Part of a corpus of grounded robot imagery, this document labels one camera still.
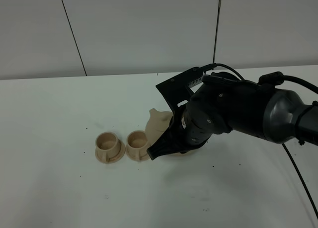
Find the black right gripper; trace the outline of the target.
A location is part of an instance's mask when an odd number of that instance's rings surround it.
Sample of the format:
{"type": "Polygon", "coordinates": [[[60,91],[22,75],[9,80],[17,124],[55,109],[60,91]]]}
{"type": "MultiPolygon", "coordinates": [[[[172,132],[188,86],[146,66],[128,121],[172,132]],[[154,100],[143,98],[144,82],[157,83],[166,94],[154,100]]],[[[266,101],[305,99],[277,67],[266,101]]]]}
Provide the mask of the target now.
{"type": "Polygon", "coordinates": [[[151,160],[185,154],[202,147],[212,134],[232,130],[264,139],[263,117],[273,86],[240,80],[230,73],[212,73],[191,96],[182,117],[151,113],[146,124],[151,160]]]}

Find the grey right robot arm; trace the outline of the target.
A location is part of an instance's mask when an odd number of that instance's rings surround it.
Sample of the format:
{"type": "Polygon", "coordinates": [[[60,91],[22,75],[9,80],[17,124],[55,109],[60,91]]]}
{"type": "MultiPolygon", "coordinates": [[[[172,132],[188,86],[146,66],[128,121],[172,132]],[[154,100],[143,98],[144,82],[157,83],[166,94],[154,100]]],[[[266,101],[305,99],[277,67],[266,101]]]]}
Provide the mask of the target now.
{"type": "Polygon", "coordinates": [[[294,91],[277,89],[276,84],[288,80],[314,91],[317,87],[280,72],[260,79],[261,83],[255,83],[221,72],[204,75],[196,92],[178,78],[157,85],[173,117],[169,127],[148,148],[150,158],[187,153],[204,146],[212,135],[231,131],[276,144],[296,138],[300,144],[316,145],[317,102],[306,105],[294,91]]]}

